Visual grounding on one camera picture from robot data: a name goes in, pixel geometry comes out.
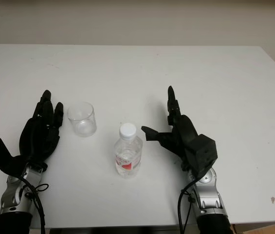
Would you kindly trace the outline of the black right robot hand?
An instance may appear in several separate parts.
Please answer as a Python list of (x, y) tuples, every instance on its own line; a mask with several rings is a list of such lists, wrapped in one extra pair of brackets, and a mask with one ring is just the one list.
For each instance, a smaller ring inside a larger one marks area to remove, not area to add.
[(194, 177), (198, 176), (198, 165), (194, 154), (189, 149), (189, 143), (198, 134), (191, 120), (181, 114), (178, 101), (172, 86), (168, 88), (167, 122), (172, 127), (171, 132), (158, 132), (147, 126), (142, 126), (147, 141), (157, 141), (165, 149), (173, 152), (182, 160), (181, 169), (191, 171)]

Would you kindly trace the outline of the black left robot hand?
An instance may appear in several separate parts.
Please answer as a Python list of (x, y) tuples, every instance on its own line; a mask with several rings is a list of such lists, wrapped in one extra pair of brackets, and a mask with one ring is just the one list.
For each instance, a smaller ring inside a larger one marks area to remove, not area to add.
[(63, 104), (58, 102), (53, 107), (51, 92), (45, 90), (20, 135), (19, 152), (26, 163), (39, 166), (43, 171), (47, 170), (45, 160), (57, 147), (63, 115)]

